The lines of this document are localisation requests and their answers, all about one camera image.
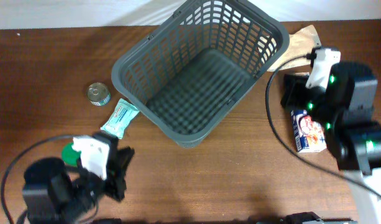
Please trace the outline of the grey plastic basket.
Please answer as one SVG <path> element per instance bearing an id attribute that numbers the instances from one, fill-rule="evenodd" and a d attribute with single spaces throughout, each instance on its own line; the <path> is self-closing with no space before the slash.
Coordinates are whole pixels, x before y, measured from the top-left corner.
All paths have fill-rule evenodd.
<path id="1" fill-rule="evenodd" d="M 195 147 L 289 43 L 285 26 L 249 1 L 186 1 L 115 62 L 111 80 L 168 138 Z"/>

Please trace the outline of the blue tissue pack box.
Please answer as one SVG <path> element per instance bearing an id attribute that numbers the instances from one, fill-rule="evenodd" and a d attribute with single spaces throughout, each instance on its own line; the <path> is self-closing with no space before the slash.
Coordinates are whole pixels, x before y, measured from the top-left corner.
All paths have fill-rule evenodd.
<path id="1" fill-rule="evenodd" d="M 298 153 L 321 152 L 326 149 L 323 127 L 312 120 L 306 110 L 290 113 Z"/>

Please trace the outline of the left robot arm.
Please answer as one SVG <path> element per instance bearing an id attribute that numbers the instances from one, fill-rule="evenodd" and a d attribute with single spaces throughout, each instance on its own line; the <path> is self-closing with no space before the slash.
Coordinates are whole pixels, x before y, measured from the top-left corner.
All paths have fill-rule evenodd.
<path id="1" fill-rule="evenodd" d="M 106 132 L 72 137 L 79 156 L 74 165 L 47 157 L 24 172 L 22 196 L 30 223 L 79 223 L 103 197 L 121 202 L 125 177 L 135 150 L 118 147 L 118 137 Z"/>

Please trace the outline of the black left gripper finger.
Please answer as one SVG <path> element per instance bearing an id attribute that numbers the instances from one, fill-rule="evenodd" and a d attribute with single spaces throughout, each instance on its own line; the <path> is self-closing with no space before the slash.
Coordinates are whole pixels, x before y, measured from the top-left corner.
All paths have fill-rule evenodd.
<path id="1" fill-rule="evenodd" d="M 117 165 L 123 174 L 127 172 L 127 168 L 131 163 L 134 154 L 135 150 L 131 147 L 122 148 L 117 152 Z"/>
<path id="2" fill-rule="evenodd" d="M 122 201 L 125 197 L 125 191 L 127 189 L 125 175 L 122 172 L 116 174 L 114 178 L 114 184 L 115 184 L 114 198 L 117 201 Z"/>

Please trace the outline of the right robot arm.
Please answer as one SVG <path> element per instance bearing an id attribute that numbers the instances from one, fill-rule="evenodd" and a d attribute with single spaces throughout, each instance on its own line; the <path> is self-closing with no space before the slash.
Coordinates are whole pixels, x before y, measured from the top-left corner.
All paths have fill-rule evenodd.
<path id="1" fill-rule="evenodd" d="M 358 62 L 324 73 L 328 85 L 307 88 L 306 76 L 285 75 L 281 105 L 306 110 L 324 128 L 328 151 L 348 183 L 360 223 L 381 223 L 381 124 L 373 119 L 378 81 Z"/>

